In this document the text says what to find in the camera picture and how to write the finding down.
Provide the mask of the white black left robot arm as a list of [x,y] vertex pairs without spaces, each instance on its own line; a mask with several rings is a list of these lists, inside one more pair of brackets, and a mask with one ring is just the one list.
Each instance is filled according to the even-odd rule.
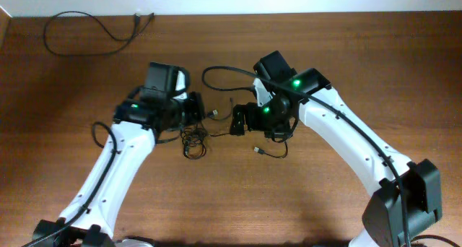
[[150,63],[145,83],[116,106],[112,124],[93,123],[108,133],[97,162],[58,219],[37,224],[29,246],[149,246],[147,240],[113,240],[118,212],[160,134],[204,118],[200,94],[189,92],[190,84],[185,68]]

